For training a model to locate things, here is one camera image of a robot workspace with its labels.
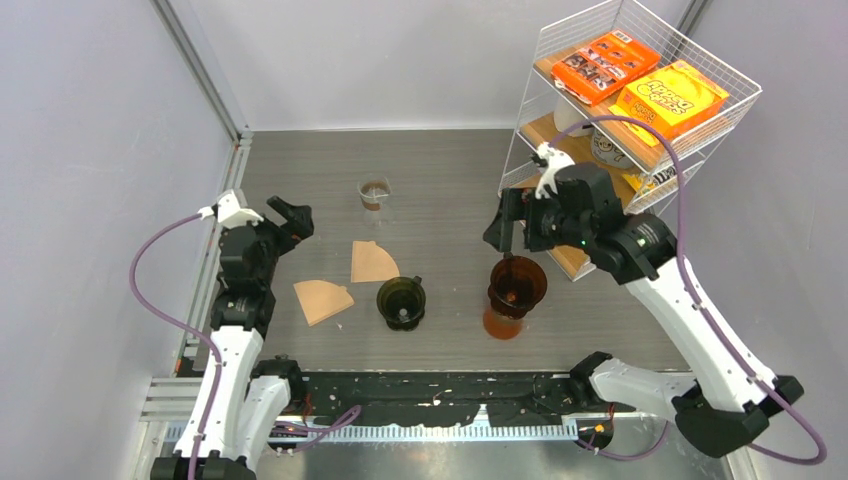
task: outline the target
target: snack box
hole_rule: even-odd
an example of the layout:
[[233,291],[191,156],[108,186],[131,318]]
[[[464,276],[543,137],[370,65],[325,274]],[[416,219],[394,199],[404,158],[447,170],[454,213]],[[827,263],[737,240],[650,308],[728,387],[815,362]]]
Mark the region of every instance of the snack box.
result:
[[627,183],[633,187],[633,190],[639,191],[642,188],[642,182],[647,178],[648,183],[645,185],[645,191],[650,192],[651,190],[659,187],[665,182],[675,178],[677,176],[677,172],[674,170],[674,165],[665,168],[664,170],[655,173],[654,175],[648,175],[647,173],[625,173],[622,175]]
[[[610,112],[642,120],[671,140],[717,114],[727,97],[723,88],[678,60],[627,84]],[[645,129],[627,126],[646,144],[659,145]]]
[[595,106],[653,69],[660,55],[621,30],[605,33],[554,64],[557,88]]

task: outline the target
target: gray metal floor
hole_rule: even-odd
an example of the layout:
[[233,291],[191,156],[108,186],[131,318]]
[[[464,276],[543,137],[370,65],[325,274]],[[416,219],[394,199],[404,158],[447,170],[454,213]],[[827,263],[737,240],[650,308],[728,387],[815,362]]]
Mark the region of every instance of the gray metal floor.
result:
[[[567,370],[595,350],[634,365],[686,369],[652,316],[603,272],[571,283],[546,254],[531,254],[548,293],[509,341],[486,334],[481,315],[500,255],[483,243],[511,132],[273,132],[257,134],[242,189],[262,212],[279,195],[313,208],[315,236],[281,258],[274,320],[262,357],[289,354],[307,370]],[[383,173],[396,222],[362,221],[358,179]],[[377,313],[379,283],[350,284],[351,243],[376,240],[401,274],[423,278],[426,316],[411,333],[389,330]],[[516,251],[520,242],[516,242]],[[292,284],[344,285],[356,304],[309,327]]]

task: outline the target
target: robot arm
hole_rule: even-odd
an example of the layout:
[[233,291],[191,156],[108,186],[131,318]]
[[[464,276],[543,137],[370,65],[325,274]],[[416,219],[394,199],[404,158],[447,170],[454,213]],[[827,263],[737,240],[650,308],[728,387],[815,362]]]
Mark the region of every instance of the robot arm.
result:
[[[201,209],[223,227],[219,248],[219,294],[212,304],[211,338],[221,352],[220,381],[199,443],[198,478],[253,480],[259,455],[279,413],[292,399],[303,398],[297,362],[284,358],[256,364],[276,300],[271,281],[277,260],[314,231],[312,209],[279,197],[268,205],[286,223],[274,222],[247,208],[240,190],[224,192],[212,207]],[[157,458],[151,480],[185,478],[198,424],[216,368],[207,368],[188,428],[173,457]]]
[[[503,190],[484,240],[498,251],[510,251],[511,223],[522,220],[524,246],[531,251],[559,245],[582,249],[657,318],[692,369],[692,375],[668,375],[596,352],[575,366],[572,376],[601,400],[625,403],[676,423],[707,455],[721,457],[751,443],[781,408],[747,378],[698,309],[713,312],[758,378],[790,404],[803,388],[794,377],[775,376],[763,365],[704,292],[699,292],[703,303],[692,304],[676,265],[676,239],[662,220],[650,214],[625,215],[609,173],[591,163],[574,164],[563,155],[547,144],[540,147],[534,161],[547,167],[542,181],[535,189]],[[691,265],[685,265],[700,289]]]

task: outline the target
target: purple cable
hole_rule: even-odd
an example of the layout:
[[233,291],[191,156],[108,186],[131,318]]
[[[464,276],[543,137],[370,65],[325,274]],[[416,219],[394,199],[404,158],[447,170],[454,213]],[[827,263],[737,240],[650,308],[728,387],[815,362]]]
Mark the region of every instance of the purple cable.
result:
[[[620,460],[622,462],[632,462],[633,460],[642,460],[645,457],[649,457],[649,456],[653,455],[654,452],[659,450],[659,448],[665,444],[665,441],[668,439],[668,434],[670,432],[671,432],[671,422],[665,422],[665,426],[663,427],[663,432],[662,432],[662,434],[660,434],[660,438],[657,439],[657,443],[655,443],[653,447],[649,448],[648,450],[646,450],[646,451],[644,451],[644,452],[642,452],[638,455],[619,455],[617,453],[605,452],[603,450],[598,450],[597,454],[602,456],[602,457],[611,458],[613,460]],[[588,442],[578,438],[577,443],[580,444],[580,446],[585,448],[586,450],[594,452],[595,447],[592,446],[592,440],[594,440],[594,439],[595,439],[595,434],[593,433],[592,436],[589,437]]]
[[207,335],[204,335],[203,332],[191,327],[190,325],[187,325],[184,322],[177,320],[176,318],[168,315],[162,310],[159,310],[158,308],[153,306],[153,304],[147,301],[147,299],[144,298],[144,295],[142,295],[141,291],[138,289],[138,283],[136,282],[135,272],[138,268],[138,262],[139,260],[141,260],[141,256],[144,255],[144,252],[146,252],[147,249],[150,248],[150,246],[153,245],[154,242],[156,242],[156,240],[159,240],[160,238],[162,238],[162,236],[164,236],[171,230],[174,230],[177,227],[185,225],[186,223],[189,223],[191,221],[197,220],[198,218],[200,218],[200,214],[196,213],[190,217],[186,217],[182,220],[174,222],[160,230],[158,233],[150,237],[150,240],[144,242],[144,245],[142,245],[141,248],[138,249],[138,252],[135,254],[135,258],[133,258],[132,264],[130,264],[130,290],[132,290],[136,300],[138,300],[139,303],[144,306],[144,308],[149,310],[157,317],[197,337],[201,342],[203,342],[204,344],[206,344],[207,347],[209,347],[209,351],[212,352],[212,356],[215,357],[215,377],[212,379],[212,388],[209,390],[209,398],[206,400],[206,407],[203,409],[203,414],[200,416],[200,423],[197,425],[197,434],[194,437],[194,445],[191,449],[191,458],[189,458],[188,461],[188,478],[190,480],[194,480],[195,472],[197,471],[197,457],[200,454],[200,442],[203,438],[203,431],[206,430],[206,422],[209,420],[209,414],[212,411],[212,402],[215,401],[215,394],[218,392],[218,383],[220,383],[221,381],[221,352],[218,350],[218,347],[215,346],[215,343],[212,342],[212,339]]
[[[686,258],[684,255],[684,245],[686,244],[687,232],[686,222],[684,219],[686,201],[685,196],[683,195],[683,191],[686,183],[683,181],[683,168],[680,164],[680,158],[677,156],[677,153],[672,148],[671,143],[665,137],[660,135],[660,133],[657,132],[654,127],[640,120],[636,120],[635,118],[623,117],[620,115],[599,115],[597,117],[590,117],[586,120],[571,125],[570,127],[560,132],[558,135],[556,135],[549,142],[549,144],[552,147],[556,147],[556,144],[559,143],[560,140],[565,138],[566,135],[573,132],[574,130],[582,128],[586,125],[591,125],[597,122],[604,122],[607,120],[632,123],[633,125],[644,128],[653,136],[655,136],[657,140],[662,143],[662,146],[663,148],[665,148],[666,152],[668,152],[668,156],[669,158],[671,158],[671,162],[674,164],[674,168],[677,173],[677,268],[678,270],[680,270],[680,276],[683,278],[683,284],[686,285],[686,290],[692,297],[692,301],[695,302],[695,305],[700,305],[702,303],[701,296],[698,295],[698,291],[697,289],[695,289],[695,285],[692,282],[692,279],[689,278],[689,272],[686,271],[686,264],[684,263],[684,260]],[[730,342],[730,339],[727,338],[727,335],[725,335],[724,332],[721,331],[721,328],[716,323],[712,313],[710,313],[709,310],[707,310],[706,308],[699,308],[698,310],[704,316],[704,320],[707,321],[707,324],[710,326],[710,329],[712,329],[713,333],[715,333],[719,341],[721,341],[721,344],[724,345],[724,348],[726,348],[728,353],[730,353],[730,356],[732,356],[736,363],[738,363],[739,366],[742,367],[742,370],[745,372],[745,374],[748,375],[749,378],[756,379],[755,383],[757,384],[757,386],[760,387],[760,389],[765,392],[769,397],[771,397],[771,399],[774,400],[778,405],[780,405],[780,407],[785,410],[790,417],[792,417],[796,422],[798,422],[798,425],[800,425],[801,428],[803,428],[807,432],[810,438],[812,438],[813,442],[815,442],[816,447],[818,448],[818,453],[816,453],[816,456],[812,458],[797,458],[775,452],[759,445],[754,445],[753,443],[750,444],[749,447],[769,457],[776,458],[778,460],[783,460],[784,462],[794,463],[796,465],[818,465],[824,462],[824,460],[827,458],[827,445],[825,445],[824,439],[822,438],[821,434],[819,434],[819,432],[816,431],[815,427],[813,427],[812,424],[810,424],[810,422],[807,421],[807,419],[804,418],[800,412],[798,412],[794,407],[792,407],[789,402],[784,400],[783,397],[781,397],[776,391],[774,391],[773,388],[769,387],[763,380],[757,377],[757,372],[754,371],[753,368],[751,368],[751,365],[749,365],[745,358],[742,356],[742,354],[740,354],[739,351],[736,350],[736,348]]]
[[354,405],[353,407],[350,408],[350,410],[346,411],[339,418],[337,418],[336,421],[333,422],[332,425],[330,425],[329,427],[326,427],[326,428],[308,427],[306,425],[298,425],[296,423],[291,423],[291,422],[277,422],[276,425],[278,427],[286,427],[286,428],[295,429],[295,430],[298,430],[298,432],[319,433],[319,435],[317,437],[315,437],[314,439],[312,439],[312,440],[304,443],[303,445],[300,445],[299,447],[291,450],[291,453],[300,453],[304,450],[307,450],[309,448],[314,447],[316,444],[318,444],[318,442],[320,442],[324,437],[326,437],[330,433],[341,430],[342,428],[350,425],[351,423],[354,422],[354,420],[357,419],[357,417],[359,417],[360,413],[362,413],[362,407],[359,406],[359,405]]

